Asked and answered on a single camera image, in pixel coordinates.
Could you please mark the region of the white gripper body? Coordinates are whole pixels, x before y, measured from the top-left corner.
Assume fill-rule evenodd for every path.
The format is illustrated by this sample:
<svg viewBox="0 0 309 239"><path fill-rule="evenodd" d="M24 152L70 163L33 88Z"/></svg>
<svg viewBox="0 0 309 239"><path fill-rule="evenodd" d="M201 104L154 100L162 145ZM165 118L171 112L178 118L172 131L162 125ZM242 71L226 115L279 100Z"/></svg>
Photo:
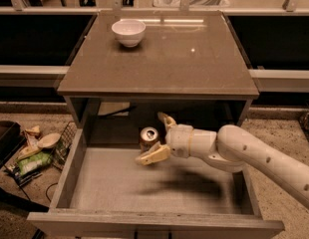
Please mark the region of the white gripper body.
<svg viewBox="0 0 309 239"><path fill-rule="evenodd" d="M165 142L175 157L189 158L189 141L193 131L191 125L177 124L172 126L165 135Z"/></svg>

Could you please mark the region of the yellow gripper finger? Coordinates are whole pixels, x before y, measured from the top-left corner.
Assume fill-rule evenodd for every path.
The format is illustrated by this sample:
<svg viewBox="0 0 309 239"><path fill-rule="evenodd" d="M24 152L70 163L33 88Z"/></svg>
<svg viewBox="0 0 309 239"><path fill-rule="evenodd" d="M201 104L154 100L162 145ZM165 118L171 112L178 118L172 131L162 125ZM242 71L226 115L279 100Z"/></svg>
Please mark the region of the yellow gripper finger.
<svg viewBox="0 0 309 239"><path fill-rule="evenodd" d="M149 150L136 157L136 163L139 165L150 165L168 159L170 156L170 147L167 144L155 143Z"/></svg>
<svg viewBox="0 0 309 239"><path fill-rule="evenodd" d="M174 126L176 126L176 121L174 120L174 118L165 113L158 112L157 117L164 124L165 131L169 131Z"/></svg>

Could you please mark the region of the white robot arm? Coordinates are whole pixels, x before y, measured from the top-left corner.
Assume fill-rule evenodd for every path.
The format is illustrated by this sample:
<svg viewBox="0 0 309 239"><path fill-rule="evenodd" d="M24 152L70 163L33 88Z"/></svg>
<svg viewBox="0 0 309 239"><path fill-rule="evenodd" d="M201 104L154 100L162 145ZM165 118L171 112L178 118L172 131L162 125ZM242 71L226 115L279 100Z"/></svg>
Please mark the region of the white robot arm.
<svg viewBox="0 0 309 239"><path fill-rule="evenodd" d="M199 158L208 165L236 173L249 164L262 172L299 203L309 209L309 166L271 147L243 128L227 124L218 131L178 124L158 113L165 127L165 143L156 142L136 158L150 165L170 156Z"/></svg>

